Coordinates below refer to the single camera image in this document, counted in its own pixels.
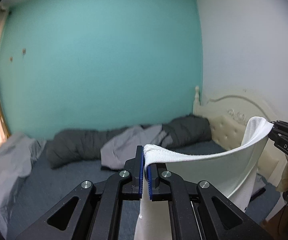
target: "tufted upholstery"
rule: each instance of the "tufted upholstery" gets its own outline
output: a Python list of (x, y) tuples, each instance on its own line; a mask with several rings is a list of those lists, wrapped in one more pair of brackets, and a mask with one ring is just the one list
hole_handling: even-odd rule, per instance
[(237, 123), (225, 115), (208, 118), (212, 131), (212, 139), (217, 144), (229, 151), (241, 146), (245, 126)]

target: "silver pivot bolt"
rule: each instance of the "silver pivot bolt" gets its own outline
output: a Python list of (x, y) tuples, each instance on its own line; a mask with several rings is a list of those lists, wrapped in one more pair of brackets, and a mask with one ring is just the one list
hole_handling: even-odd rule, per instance
[(210, 186), (210, 184), (205, 180), (200, 182), (201, 188), (208, 188), (209, 186)]
[(119, 175), (120, 175), (122, 178), (128, 177), (129, 172), (128, 172), (128, 171), (121, 171), (121, 172), (119, 173)]
[(172, 175), (172, 173), (170, 172), (170, 171), (163, 171), (162, 172), (162, 176), (164, 177), (164, 178), (168, 178), (168, 177), (170, 177)]
[(82, 182), (82, 188), (89, 188), (92, 185), (92, 183), (89, 180)]

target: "cream tufted headboard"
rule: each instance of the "cream tufted headboard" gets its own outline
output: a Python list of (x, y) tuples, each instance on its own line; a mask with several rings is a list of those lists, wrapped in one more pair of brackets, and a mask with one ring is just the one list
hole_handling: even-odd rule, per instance
[[(277, 116), (268, 104), (251, 91), (234, 91), (214, 95), (204, 106), (200, 105), (200, 90), (195, 88), (193, 114), (202, 115), (210, 122), (212, 139), (225, 150), (241, 145), (248, 120), (253, 116), (276, 121)], [(268, 140), (258, 162), (259, 173), (277, 186), (287, 160), (284, 153)]]

